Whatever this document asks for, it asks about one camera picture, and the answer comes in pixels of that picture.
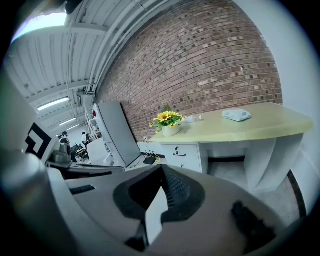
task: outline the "red brick wall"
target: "red brick wall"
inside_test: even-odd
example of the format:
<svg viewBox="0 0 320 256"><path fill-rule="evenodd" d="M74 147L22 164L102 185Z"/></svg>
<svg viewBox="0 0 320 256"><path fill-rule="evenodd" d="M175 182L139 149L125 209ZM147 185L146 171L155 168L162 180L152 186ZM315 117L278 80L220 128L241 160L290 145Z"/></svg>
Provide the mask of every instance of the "red brick wall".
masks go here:
<svg viewBox="0 0 320 256"><path fill-rule="evenodd" d="M127 43L98 92L120 101L138 141L169 104L190 115L261 102L282 103L273 56L254 23L230 0L173 6Z"/></svg>

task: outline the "yellow flower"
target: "yellow flower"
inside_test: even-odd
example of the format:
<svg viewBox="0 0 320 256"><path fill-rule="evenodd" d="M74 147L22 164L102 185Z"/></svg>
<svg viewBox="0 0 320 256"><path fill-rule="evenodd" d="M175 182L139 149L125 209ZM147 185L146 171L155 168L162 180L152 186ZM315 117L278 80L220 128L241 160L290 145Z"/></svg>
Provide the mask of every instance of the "yellow flower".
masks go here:
<svg viewBox="0 0 320 256"><path fill-rule="evenodd" d="M160 122L163 122L163 121L168 120L169 117L170 117L170 116L168 115L168 111L162 112L162 113L158 114L158 120L159 120Z"/></svg>
<svg viewBox="0 0 320 256"><path fill-rule="evenodd" d="M177 115L176 112L168 111L168 116L169 116L169 117L175 117L176 115Z"/></svg>

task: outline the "refrigerator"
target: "refrigerator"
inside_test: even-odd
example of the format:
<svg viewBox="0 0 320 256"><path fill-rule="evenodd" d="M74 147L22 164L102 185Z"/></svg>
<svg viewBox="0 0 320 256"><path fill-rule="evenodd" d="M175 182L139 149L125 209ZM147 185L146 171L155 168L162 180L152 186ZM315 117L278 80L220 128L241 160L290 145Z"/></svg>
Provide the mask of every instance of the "refrigerator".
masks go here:
<svg viewBox="0 0 320 256"><path fill-rule="evenodd" d="M140 155L120 102L94 104L93 116L117 166L127 167Z"/></svg>

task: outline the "desk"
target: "desk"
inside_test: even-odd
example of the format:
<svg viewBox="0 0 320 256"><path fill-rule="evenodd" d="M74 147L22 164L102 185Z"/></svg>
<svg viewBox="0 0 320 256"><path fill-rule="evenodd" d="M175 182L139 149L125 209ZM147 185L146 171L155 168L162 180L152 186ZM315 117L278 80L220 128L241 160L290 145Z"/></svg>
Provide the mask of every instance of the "desk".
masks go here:
<svg viewBox="0 0 320 256"><path fill-rule="evenodd" d="M273 191L292 167L312 120L282 105L266 102L241 106L252 118L236 122L222 117L222 109L203 113L203 121L186 123L172 137L162 133L159 142L169 165L206 174L208 152L204 143L249 141L244 167L250 191Z"/></svg>
<svg viewBox="0 0 320 256"><path fill-rule="evenodd" d="M82 148L82 149L78 149L78 150L76 151L76 154L83 159L83 158L84 158L83 156L84 156L84 154L85 154L86 152L87 152L87 149L86 149L86 148Z"/></svg>

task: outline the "tissue box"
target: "tissue box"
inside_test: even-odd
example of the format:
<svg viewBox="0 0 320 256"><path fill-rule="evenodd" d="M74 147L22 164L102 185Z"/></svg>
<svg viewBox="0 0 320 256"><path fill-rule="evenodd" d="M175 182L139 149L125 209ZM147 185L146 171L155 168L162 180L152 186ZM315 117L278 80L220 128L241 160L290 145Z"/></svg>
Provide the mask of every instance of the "tissue box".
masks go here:
<svg viewBox="0 0 320 256"><path fill-rule="evenodd" d="M222 117L233 121L243 121L251 118L251 114L244 109L227 109L222 111Z"/></svg>

